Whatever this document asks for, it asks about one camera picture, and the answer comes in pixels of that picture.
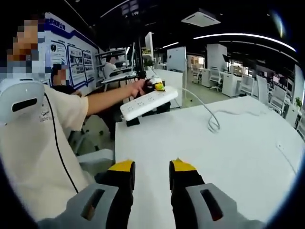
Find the beige t-shirt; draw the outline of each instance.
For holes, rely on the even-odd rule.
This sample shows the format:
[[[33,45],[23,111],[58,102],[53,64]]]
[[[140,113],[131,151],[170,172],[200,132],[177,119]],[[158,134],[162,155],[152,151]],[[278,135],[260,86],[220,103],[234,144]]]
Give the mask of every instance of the beige t-shirt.
[[[63,161],[81,191],[94,180],[82,171],[63,128],[81,130],[88,98],[63,94],[48,86],[45,93],[53,110]],[[0,127],[0,155],[11,185],[36,221],[61,214],[67,201],[76,194],[59,157],[46,97],[36,114]]]

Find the ceiling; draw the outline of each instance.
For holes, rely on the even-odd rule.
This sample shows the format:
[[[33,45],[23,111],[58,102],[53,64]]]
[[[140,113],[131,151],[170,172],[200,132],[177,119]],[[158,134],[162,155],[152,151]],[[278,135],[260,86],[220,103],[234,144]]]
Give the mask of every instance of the ceiling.
[[[204,53],[208,43],[219,41],[244,41],[271,47],[285,52],[289,56],[303,61],[300,55],[303,50],[305,34],[299,29],[302,21],[302,8],[293,4],[272,5],[266,2],[206,2],[201,0],[138,0],[139,14],[122,16],[121,7],[117,5],[123,0],[56,0],[50,6],[50,12],[80,30],[102,49],[109,47],[126,47],[139,36],[143,37],[153,32],[154,48],[179,42],[177,46],[186,46],[188,52]],[[201,8],[213,14],[221,23],[209,27],[198,27],[182,23],[181,20]],[[286,34],[280,36],[273,18],[274,13],[280,15]],[[250,33],[270,37],[293,46],[294,51],[264,39],[225,36],[194,40],[193,37],[215,33]],[[268,62],[283,63],[287,57],[267,48],[251,47],[253,45],[237,45],[223,43],[229,46],[230,52],[241,52],[250,55],[252,59],[269,59]]]

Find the white power strip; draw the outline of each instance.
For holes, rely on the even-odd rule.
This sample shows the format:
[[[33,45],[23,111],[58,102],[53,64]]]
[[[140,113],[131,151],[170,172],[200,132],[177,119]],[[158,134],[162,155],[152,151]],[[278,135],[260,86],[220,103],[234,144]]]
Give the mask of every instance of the white power strip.
[[[178,97],[175,88],[170,86],[164,88],[165,92],[153,91],[122,105],[120,109],[125,120],[130,121]]]

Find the man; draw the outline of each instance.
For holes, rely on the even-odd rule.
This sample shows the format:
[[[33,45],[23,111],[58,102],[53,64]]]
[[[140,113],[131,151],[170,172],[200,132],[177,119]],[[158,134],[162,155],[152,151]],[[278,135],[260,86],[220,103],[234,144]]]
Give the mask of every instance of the man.
[[[23,65],[23,61],[35,52],[37,28],[38,20],[27,20],[22,29],[19,27],[12,49],[7,53],[7,73],[15,66]],[[78,191],[95,182],[81,169],[63,128],[80,130],[86,116],[129,96],[144,94],[143,85],[144,80],[138,80],[126,87],[87,97],[64,94],[45,86],[51,106],[44,97],[43,105],[36,114],[24,116],[0,128],[0,156],[8,179],[36,221],[61,214],[67,201],[77,193],[61,163],[58,149]]]
[[[76,94],[79,97],[82,97],[82,94],[79,90],[75,90],[72,86],[62,83],[66,83],[66,68],[67,66],[61,65],[59,63],[53,65],[51,71],[51,81],[53,82],[52,88],[58,92],[65,94]]]
[[[116,59],[114,56],[107,56],[106,58],[106,64],[104,66],[104,75],[106,79],[110,78],[110,74],[116,70]]]

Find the black cable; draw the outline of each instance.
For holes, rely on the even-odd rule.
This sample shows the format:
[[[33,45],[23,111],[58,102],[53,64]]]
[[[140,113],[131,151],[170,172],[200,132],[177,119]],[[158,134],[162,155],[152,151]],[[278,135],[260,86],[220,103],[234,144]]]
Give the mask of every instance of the black cable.
[[[61,163],[62,163],[63,168],[65,169],[65,171],[66,171],[66,173],[67,173],[67,175],[68,175],[68,177],[69,177],[69,179],[70,179],[70,181],[71,181],[71,183],[72,183],[76,193],[78,193],[78,190],[77,190],[77,188],[76,188],[76,186],[75,186],[75,184],[74,184],[74,182],[73,182],[73,180],[72,180],[72,178],[71,178],[71,176],[70,176],[70,174],[69,174],[69,172],[68,172],[68,170],[67,170],[67,168],[65,166],[65,163],[63,162],[63,159],[62,159],[62,156],[61,156],[61,151],[59,150],[58,141],[57,141],[57,134],[56,134],[56,127],[55,127],[55,120],[54,120],[53,110],[52,110],[51,103],[49,101],[49,98],[48,98],[47,94],[45,93],[44,95],[46,96],[46,98],[48,100],[48,104],[49,104],[49,107],[50,107],[50,110],[51,110],[52,120],[53,120],[53,127],[54,127],[54,134],[55,134],[55,143],[56,143],[56,147],[57,147],[57,151],[58,151],[59,157],[61,158]]]

